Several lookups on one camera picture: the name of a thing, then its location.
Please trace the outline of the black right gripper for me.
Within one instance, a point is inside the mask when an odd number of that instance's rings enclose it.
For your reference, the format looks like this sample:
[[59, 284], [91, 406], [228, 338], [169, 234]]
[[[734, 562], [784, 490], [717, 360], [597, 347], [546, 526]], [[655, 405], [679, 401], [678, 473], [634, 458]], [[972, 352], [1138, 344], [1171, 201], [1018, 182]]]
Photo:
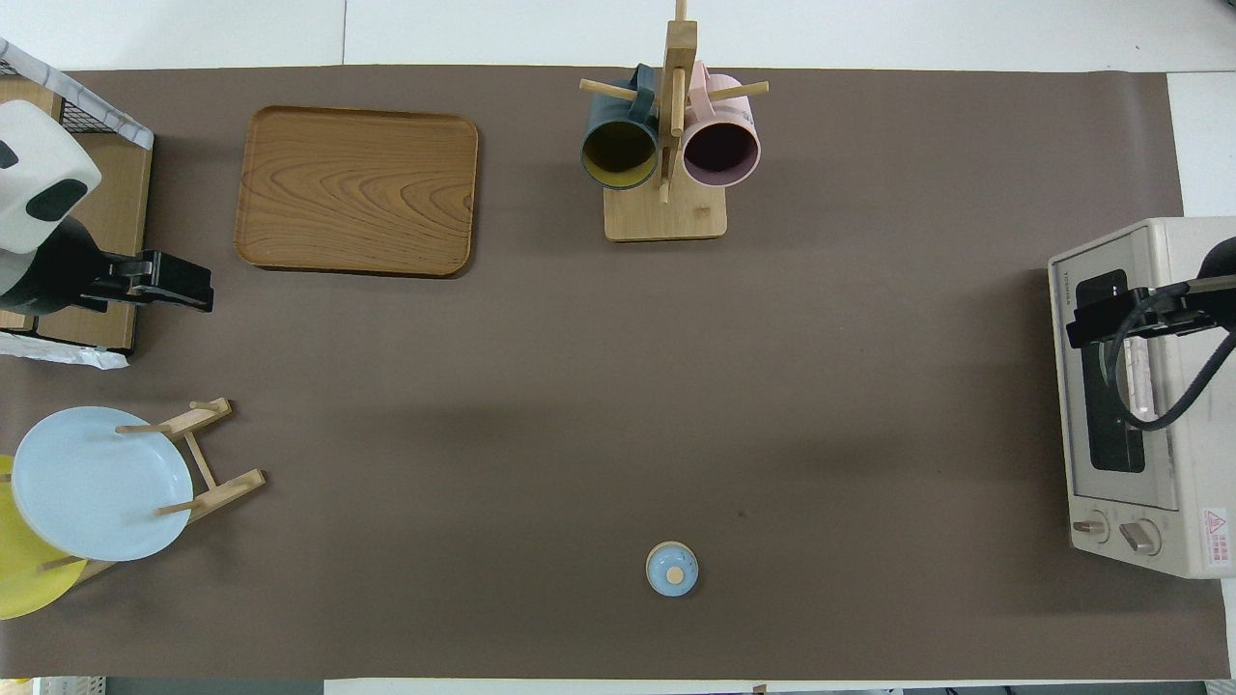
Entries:
[[[1132, 310], [1127, 289], [1086, 289], [1079, 293], [1073, 319], [1065, 325], [1069, 348], [1109, 343]], [[1235, 276], [1222, 275], [1162, 286], [1145, 296], [1130, 314], [1126, 336], [1184, 336], [1211, 328], [1235, 330]]]

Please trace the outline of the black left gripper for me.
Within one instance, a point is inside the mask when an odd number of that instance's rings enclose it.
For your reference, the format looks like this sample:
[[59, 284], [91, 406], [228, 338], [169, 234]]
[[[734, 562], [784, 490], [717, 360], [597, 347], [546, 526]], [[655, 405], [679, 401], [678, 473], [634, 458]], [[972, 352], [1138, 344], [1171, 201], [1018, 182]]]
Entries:
[[98, 251], [90, 281], [79, 294], [79, 307], [104, 313], [110, 303], [180, 305], [200, 313], [213, 310], [211, 272], [201, 265], [159, 251], [127, 256]]

